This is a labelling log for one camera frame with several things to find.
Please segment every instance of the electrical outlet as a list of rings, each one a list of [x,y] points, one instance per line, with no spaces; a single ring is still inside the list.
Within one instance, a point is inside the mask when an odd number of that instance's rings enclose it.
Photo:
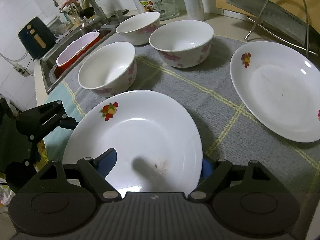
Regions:
[[[14,64],[13,69],[18,71],[18,73],[23,77],[29,76],[29,73],[25,70],[25,68],[18,63]]]

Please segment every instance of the knife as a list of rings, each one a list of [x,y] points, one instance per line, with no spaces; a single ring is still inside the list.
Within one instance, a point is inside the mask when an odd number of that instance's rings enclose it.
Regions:
[[[258,17],[266,0],[227,0],[228,4],[236,6],[255,17]],[[260,19],[302,45],[306,40],[306,23],[281,6],[268,1]],[[320,44],[320,34],[309,25],[309,43]]]

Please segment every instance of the oval plate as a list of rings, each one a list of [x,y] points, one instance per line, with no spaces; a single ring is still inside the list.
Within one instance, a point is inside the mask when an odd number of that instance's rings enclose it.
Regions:
[[[105,179],[122,197],[127,191],[188,195],[199,182],[198,129],[183,106],[164,94],[129,91],[97,105],[73,131],[63,163],[96,158],[109,148],[117,161]]]
[[[250,42],[233,54],[230,75],[246,107],[273,132],[297,142],[320,139],[320,72],[306,57]]]

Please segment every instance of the stainless steel sink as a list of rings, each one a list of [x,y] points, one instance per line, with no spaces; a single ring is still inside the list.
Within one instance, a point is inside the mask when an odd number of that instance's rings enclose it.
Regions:
[[[81,36],[86,33],[92,31],[100,32],[102,38],[94,44],[91,48],[89,48],[79,59],[77,59],[66,71],[63,72],[61,76],[55,78],[52,73],[57,67],[56,59],[58,56],[67,48],[69,44],[73,41],[77,40]],[[116,27],[113,25],[94,25],[94,26],[79,26],[71,33],[69,33],[66,37],[64,37],[58,44],[53,46],[40,60],[42,76],[44,79],[44,86],[47,94],[49,94],[54,87],[56,87],[61,80],[81,61],[83,60],[90,52],[92,52],[95,48],[97,48],[101,43],[103,43],[108,37],[110,37],[113,33],[116,32]]]

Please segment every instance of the gray cloth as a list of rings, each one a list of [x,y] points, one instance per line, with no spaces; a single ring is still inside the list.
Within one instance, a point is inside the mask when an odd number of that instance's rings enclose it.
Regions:
[[[114,34],[103,45],[122,40]],[[208,58],[187,69],[164,64],[150,45],[138,46],[138,73],[130,90],[158,91],[183,105],[198,127],[203,153],[212,159],[223,158],[236,165],[258,160],[265,165],[301,204],[300,218],[292,234],[304,239],[319,200],[319,141],[296,143],[284,139],[257,121],[243,105],[229,72],[231,57],[243,44],[214,36]],[[84,116],[105,98],[80,88],[80,66],[81,63],[64,81]]]

